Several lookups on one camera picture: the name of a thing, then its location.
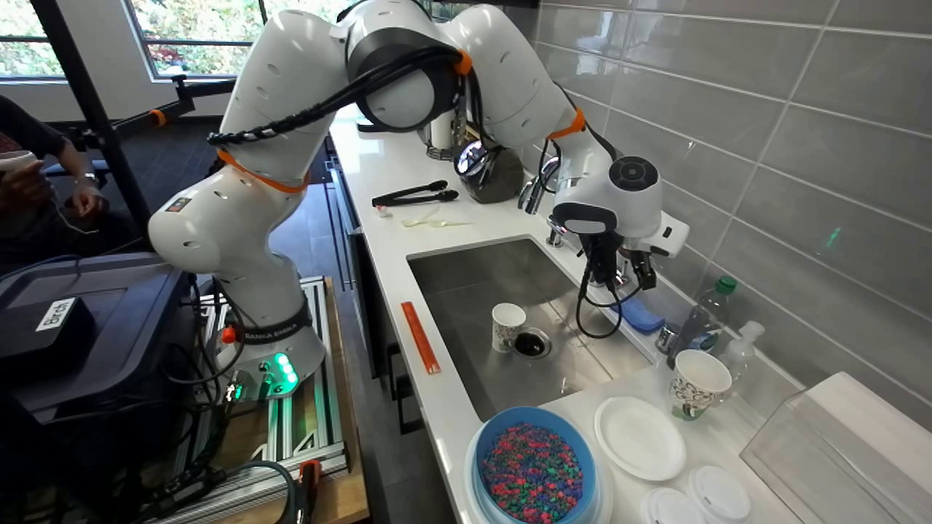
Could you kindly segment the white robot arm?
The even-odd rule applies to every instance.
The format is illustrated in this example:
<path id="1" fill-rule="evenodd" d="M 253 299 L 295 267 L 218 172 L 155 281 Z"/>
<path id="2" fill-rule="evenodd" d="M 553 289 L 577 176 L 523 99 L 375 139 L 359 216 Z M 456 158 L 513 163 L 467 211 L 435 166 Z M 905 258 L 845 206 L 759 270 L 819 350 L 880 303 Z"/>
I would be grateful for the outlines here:
<path id="1" fill-rule="evenodd" d="M 296 267 L 269 236 L 304 197 L 334 114 L 352 104 L 388 130 L 420 130 L 456 102 L 496 144 L 563 150 L 551 217 L 579 236 L 598 281 L 630 261 L 652 289 L 649 258 L 684 246 L 691 226 L 662 208 L 657 168 L 592 130 L 500 8 L 478 3 L 446 24 L 414 0 L 360 0 L 334 24 L 283 8 L 253 41 L 210 137 L 222 168 L 148 217 L 158 256 L 215 275 L 229 299 L 248 395 L 287 395 L 322 364 Z"/>

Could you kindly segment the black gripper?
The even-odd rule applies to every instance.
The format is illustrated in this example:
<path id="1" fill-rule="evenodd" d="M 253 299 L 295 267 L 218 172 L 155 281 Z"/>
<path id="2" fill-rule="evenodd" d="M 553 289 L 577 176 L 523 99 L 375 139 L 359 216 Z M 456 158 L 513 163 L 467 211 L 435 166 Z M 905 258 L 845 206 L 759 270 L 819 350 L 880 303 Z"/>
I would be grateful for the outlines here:
<path id="1" fill-rule="evenodd" d="M 646 251 L 625 251 L 618 233 L 583 236 L 583 252 L 587 258 L 587 275 L 601 284 L 611 284 L 618 275 L 618 258 L 625 258 L 640 289 L 654 284 L 654 270 Z"/>

